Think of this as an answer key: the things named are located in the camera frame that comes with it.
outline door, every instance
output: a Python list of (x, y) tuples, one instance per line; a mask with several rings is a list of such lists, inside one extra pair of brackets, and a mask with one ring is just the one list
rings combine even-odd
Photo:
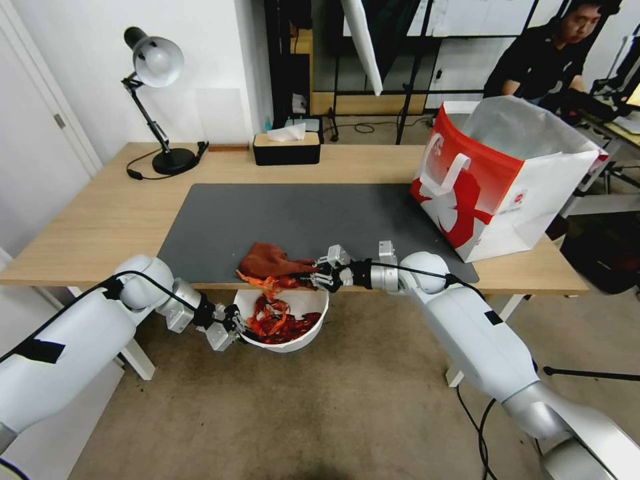
[[(29, 41), (11, 4), (0, 0), (0, 270), (11, 261), (9, 254), (17, 255), (99, 167)], [(34, 289), (0, 287), (0, 355), (56, 311)], [(62, 412), (26, 429), (2, 457), (34, 480), (66, 479), (122, 374), (110, 362)], [(0, 385), (0, 395), (6, 394)], [(0, 480), (10, 478), (0, 467)]]
[(91, 176), (5, 8), (0, 1), (0, 247), (16, 256)]

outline bag handle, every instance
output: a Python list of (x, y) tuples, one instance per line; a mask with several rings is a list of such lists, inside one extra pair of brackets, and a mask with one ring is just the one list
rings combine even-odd
[(449, 171), (445, 175), (445, 178), (442, 180), (442, 183), (436, 183), (427, 172), (427, 160), (429, 159), (431, 151), (436, 148), (438, 142), (438, 149), (442, 146), (443, 140), (444, 139), (442, 135), (440, 135), (439, 133), (434, 133), (431, 136), (429, 143), (427, 144), (427, 148), (425, 148), (424, 154), (422, 155), (420, 183), (422, 183), (422, 185), (429, 191), (430, 196), (432, 197), (439, 197), (453, 190), (453, 184), (458, 178), (460, 170), (468, 169), (469, 164), (471, 163), (471, 159), (468, 156), (466, 156), (464, 153), (458, 153), (453, 159), (453, 162), (449, 167)]

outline door hinge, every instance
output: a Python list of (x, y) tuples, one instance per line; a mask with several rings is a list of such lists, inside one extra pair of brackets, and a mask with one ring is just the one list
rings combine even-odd
[(64, 127), (66, 127), (66, 126), (67, 126), (67, 124), (65, 123), (65, 121), (64, 121), (64, 120), (62, 120), (62, 117), (60, 116), (60, 114), (59, 114), (59, 113), (56, 113), (56, 114), (53, 116), (53, 119), (54, 119), (54, 120), (55, 120), (55, 122), (58, 124), (58, 127), (60, 127), (60, 128), (64, 128)]

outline red cloth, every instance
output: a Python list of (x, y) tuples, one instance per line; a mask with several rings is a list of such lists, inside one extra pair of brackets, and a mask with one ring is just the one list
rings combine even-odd
[(317, 272), (311, 266), (313, 262), (313, 259), (289, 260), (277, 245), (256, 242), (240, 262), (238, 270), (248, 277), (258, 279), (284, 277), (294, 273)]

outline lamp base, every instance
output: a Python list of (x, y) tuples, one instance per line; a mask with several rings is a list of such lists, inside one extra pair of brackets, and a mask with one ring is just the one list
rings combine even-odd
[(194, 168), (198, 160), (191, 150), (171, 149), (169, 153), (158, 153), (151, 164), (153, 169), (162, 175), (177, 175)]

